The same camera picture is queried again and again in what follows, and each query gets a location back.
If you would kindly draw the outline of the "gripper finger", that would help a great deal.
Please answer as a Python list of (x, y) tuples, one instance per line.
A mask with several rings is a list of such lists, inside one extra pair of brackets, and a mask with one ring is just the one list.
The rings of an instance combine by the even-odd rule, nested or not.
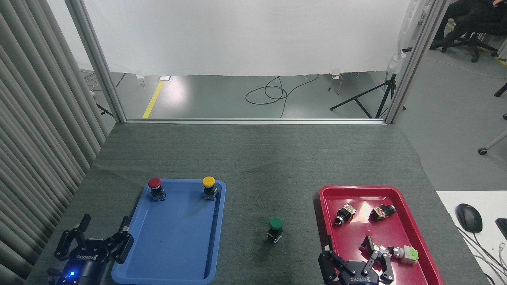
[(86, 249), (86, 239), (84, 233), (91, 221), (91, 215), (84, 214), (81, 222), (78, 224), (78, 227), (63, 231), (61, 238), (56, 247), (54, 256), (59, 261), (65, 261), (69, 259), (70, 256), (70, 245), (73, 241), (77, 242), (77, 249), (85, 250)]
[(338, 256), (332, 246), (332, 237), (327, 236), (328, 249), (318, 257), (319, 267), (326, 285), (348, 285), (345, 272), (350, 273), (349, 262)]
[(129, 233), (130, 221), (131, 218), (125, 215), (118, 231), (104, 241), (107, 259), (118, 264), (123, 264), (126, 261), (134, 243), (134, 237)]
[(362, 269), (362, 275), (367, 276), (373, 268), (375, 262), (379, 262), (382, 269), (382, 273), (379, 277), (380, 281), (384, 284), (391, 284), (395, 279), (395, 275), (391, 266), (392, 255), (388, 249), (382, 245), (378, 246), (373, 243), (370, 235), (365, 236), (364, 241), (362, 242), (362, 247), (368, 254), (370, 254), (369, 260)]

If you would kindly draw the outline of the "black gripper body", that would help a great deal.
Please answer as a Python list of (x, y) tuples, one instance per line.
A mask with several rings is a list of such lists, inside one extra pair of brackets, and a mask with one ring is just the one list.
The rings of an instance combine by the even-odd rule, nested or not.
[(367, 276), (362, 275), (362, 269), (366, 265), (363, 261), (349, 261), (350, 273), (345, 272), (345, 280), (348, 285), (378, 285), (380, 275), (373, 269)]
[(48, 269), (49, 285), (99, 285), (103, 279), (107, 259), (103, 239), (86, 239), (86, 249), (77, 249), (77, 242), (70, 245), (69, 259), (63, 269)]

